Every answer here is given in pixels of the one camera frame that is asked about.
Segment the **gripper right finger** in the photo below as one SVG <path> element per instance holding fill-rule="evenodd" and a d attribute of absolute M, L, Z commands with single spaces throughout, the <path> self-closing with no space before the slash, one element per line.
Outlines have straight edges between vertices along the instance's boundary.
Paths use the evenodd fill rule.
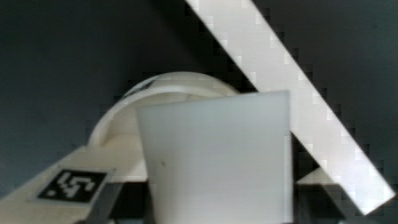
<path fill-rule="evenodd" d="M 295 185 L 293 224 L 371 224 L 337 185 Z"/>

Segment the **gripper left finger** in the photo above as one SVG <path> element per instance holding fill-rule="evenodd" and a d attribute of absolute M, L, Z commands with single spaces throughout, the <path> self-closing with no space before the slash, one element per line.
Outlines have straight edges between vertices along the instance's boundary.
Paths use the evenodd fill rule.
<path fill-rule="evenodd" d="M 147 183 L 108 183 L 89 215 L 73 224 L 153 224 Z"/>

